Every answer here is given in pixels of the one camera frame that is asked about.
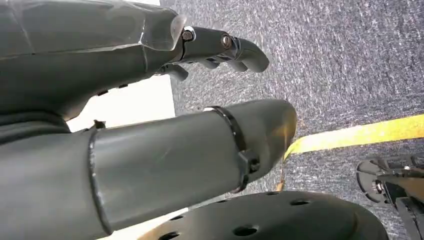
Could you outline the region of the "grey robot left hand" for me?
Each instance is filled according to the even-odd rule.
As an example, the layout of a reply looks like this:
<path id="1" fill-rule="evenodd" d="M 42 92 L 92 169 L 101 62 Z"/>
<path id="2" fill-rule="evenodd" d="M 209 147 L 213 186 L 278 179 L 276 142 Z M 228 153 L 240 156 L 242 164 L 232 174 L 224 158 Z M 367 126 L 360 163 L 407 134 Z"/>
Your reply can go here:
<path id="1" fill-rule="evenodd" d="M 296 131 L 285 100 L 71 132 L 91 97 L 182 63 L 265 71 L 254 43 L 132 0 L 0 3 L 0 237 L 94 240 L 266 175 Z"/>

